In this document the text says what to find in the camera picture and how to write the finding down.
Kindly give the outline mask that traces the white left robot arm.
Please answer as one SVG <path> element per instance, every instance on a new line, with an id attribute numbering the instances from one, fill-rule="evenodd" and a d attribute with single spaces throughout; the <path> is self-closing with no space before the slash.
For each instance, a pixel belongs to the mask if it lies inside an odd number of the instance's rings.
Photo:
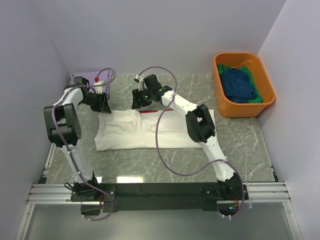
<path id="1" fill-rule="evenodd" d="M 76 107 L 84 104 L 93 112 L 112 112 L 108 104 L 108 95 L 104 91 L 104 87 L 110 82 L 100 81 L 98 77 L 94 80 L 94 84 L 89 84 L 86 78 L 75 77 L 74 84 L 64 88 L 62 97 L 55 104 L 43 109 L 48 139 L 62 151 L 73 172 L 72 191 L 76 194 L 82 192 L 88 201 L 94 201 L 99 197 L 100 188 L 81 147 L 82 129 Z"/>

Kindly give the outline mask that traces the white t-shirt red print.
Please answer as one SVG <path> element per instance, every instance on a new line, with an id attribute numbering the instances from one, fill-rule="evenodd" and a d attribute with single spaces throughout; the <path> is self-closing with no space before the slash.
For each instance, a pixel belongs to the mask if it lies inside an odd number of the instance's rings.
<path id="1" fill-rule="evenodd" d="M 98 132 L 94 138 L 96 150 L 155 149 L 160 113 L 160 110 L 100 113 Z M 161 149 L 200 148 L 188 135 L 185 117 L 174 110 L 166 111 L 159 122 L 158 145 Z"/>

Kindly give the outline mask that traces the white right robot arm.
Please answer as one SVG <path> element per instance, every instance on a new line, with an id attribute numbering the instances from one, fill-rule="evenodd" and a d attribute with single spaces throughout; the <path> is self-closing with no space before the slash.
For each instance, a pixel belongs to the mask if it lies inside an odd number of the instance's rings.
<path id="1" fill-rule="evenodd" d="M 214 120 L 206 105 L 195 104 L 178 95 L 174 89 L 162 86 L 156 75 L 146 77 L 136 75 L 134 81 L 138 88 L 132 91 L 133 110 L 140 109 L 157 102 L 181 114 L 186 123 L 189 138 L 199 144 L 213 165 L 222 198 L 230 200 L 237 194 L 243 184 L 239 173 L 229 164 L 222 152 Z"/>

